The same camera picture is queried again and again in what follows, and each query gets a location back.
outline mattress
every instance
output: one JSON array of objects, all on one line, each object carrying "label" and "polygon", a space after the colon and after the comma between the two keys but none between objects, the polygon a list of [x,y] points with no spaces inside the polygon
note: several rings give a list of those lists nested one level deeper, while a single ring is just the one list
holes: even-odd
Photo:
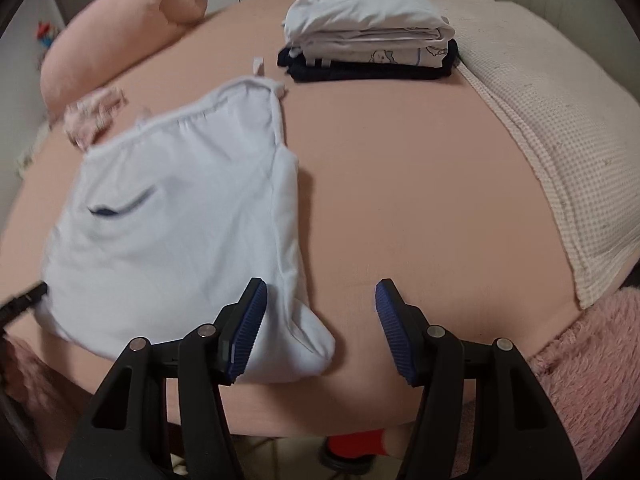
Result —
[{"label": "mattress", "polygon": [[[271,436],[386,428],[415,418],[421,391],[396,373],[374,309],[377,281],[393,278],[408,303],[459,338],[507,337],[530,356],[579,316],[572,270],[529,163],[458,71],[437,82],[294,84],[276,66],[292,1],[247,0],[217,12],[117,78],[129,105],[108,136],[140,114],[171,110],[250,74],[255,56],[265,59],[265,75],[287,88],[282,107],[287,145],[300,160],[310,304],[336,338],[336,357],[321,377],[222,388],[229,427]],[[44,243],[80,160],[57,127],[2,236],[0,297],[39,278]],[[31,316],[10,332],[90,392],[110,367]],[[178,422],[173,383],[168,397],[169,418]]]}]

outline floor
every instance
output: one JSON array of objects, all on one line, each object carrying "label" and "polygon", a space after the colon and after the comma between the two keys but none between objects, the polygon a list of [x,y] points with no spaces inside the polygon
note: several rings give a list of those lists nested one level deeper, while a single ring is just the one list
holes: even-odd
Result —
[{"label": "floor", "polygon": [[[321,437],[263,438],[234,437],[236,453],[240,459],[246,480],[330,480],[334,471],[318,462]],[[183,462],[174,460],[174,471],[186,474]],[[350,480],[394,480],[400,461],[395,458],[376,457],[373,469],[367,475],[350,477]]]}]

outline pink bolster pillow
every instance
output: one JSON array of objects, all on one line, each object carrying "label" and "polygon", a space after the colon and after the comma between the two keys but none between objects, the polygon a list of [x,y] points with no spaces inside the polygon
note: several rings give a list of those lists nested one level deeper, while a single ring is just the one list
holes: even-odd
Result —
[{"label": "pink bolster pillow", "polygon": [[58,36],[40,90],[55,117],[65,107],[180,38],[207,0],[95,0]]}]

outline folded clothes stack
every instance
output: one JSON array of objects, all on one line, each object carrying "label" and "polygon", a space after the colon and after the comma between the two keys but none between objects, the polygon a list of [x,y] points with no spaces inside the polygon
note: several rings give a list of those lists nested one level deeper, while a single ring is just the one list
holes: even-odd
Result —
[{"label": "folded clothes stack", "polygon": [[429,0],[296,0],[278,55],[295,81],[438,79],[455,31]]}]

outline metal screw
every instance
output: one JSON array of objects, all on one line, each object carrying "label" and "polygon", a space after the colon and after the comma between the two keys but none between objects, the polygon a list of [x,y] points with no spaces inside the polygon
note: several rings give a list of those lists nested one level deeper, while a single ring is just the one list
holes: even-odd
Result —
[{"label": "metal screw", "polygon": [[427,334],[431,337],[442,337],[446,334],[446,331],[440,325],[431,325],[427,329]]},{"label": "metal screw", "polygon": [[508,339],[505,339],[503,337],[498,339],[498,341],[495,343],[495,345],[500,350],[504,350],[505,352],[508,352],[509,350],[511,350],[513,348],[513,343],[511,341],[509,341]]},{"label": "metal screw", "polygon": [[204,325],[200,325],[198,327],[198,335],[200,337],[210,337],[216,333],[216,327],[214,327],[211,323],[205,323]]},{"label": "metal screw", "polygon": [[134,352],[138,350],[142,350],[146,346],[146,339],[143,337],[137,337],[131,340],[129,343],[129,348],[131,348]]}]

